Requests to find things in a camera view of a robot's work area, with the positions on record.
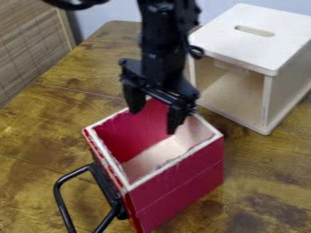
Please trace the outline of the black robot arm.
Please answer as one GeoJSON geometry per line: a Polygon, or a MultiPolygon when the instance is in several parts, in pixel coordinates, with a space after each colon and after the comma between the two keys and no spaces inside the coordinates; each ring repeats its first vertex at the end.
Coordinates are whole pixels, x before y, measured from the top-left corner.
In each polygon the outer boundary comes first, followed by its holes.
{"type": "Polygon", "coordinates": [[[121,82],[130,112],[139,113],[151,96],[170,106],[167,132],[173,135],[197,112],[199,91],[183,75],[186,58],[201,59],[205,50],[190,44],[199,25],[197,0],[138,0],[142,13],[139,60],[122,58],[121,82]]]}

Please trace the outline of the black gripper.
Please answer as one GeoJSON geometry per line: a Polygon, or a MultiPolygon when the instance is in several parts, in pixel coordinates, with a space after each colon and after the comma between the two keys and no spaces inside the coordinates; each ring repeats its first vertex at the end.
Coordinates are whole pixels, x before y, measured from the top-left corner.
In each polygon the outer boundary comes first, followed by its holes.
{"type": "Polygon", "coordinates": [[[130,112],[137,115],[142,111],[147,95],[171,105],[167,130],[170,135],[175,134],[179,125],[198,109],[195,103],[199,92],[183,75],[187,55],[199,59],[201,48],[178,46],[163,57],[149,54],[142,60],[131,58],[119,60],[121,81],[130,112]],[[175,103],[183,103],[186,106],[173,105],[175,103]]]}

